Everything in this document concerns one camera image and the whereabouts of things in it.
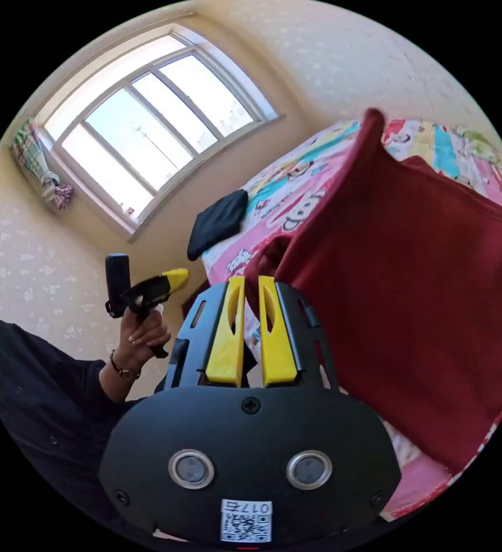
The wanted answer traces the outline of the person's left hand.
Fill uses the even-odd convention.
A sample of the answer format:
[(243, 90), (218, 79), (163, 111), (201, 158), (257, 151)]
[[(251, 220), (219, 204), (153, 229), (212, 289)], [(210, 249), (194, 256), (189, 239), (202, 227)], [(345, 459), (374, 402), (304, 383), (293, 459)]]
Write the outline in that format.
[(171, 334), (160, 310), (152, 310), (140, 321), (136, 313), (126, 308), (121, 319), (120, 340), (113, 360), (123, 370), (140, 372), (154, 357), (154, 348), (163, 348)]

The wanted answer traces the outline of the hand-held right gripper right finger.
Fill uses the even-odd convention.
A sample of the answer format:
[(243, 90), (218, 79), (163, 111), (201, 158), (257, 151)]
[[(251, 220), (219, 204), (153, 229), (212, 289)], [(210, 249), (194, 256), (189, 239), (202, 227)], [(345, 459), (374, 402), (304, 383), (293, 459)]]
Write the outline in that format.
[(290, 385), (297, 377), (297, 367), (274, 278), (260, 276), (258, 290), (263, 384)]

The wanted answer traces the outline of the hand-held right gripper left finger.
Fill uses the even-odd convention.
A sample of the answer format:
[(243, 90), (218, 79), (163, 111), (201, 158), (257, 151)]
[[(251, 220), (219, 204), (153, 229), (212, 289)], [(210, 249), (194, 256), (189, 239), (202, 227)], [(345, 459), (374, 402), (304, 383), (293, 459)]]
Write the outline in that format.
[(206, 377), (214, 385), (241, 387), (244, 357), (244, 277), (227, 283), (219, 310), (216, 333), (206, 367)]

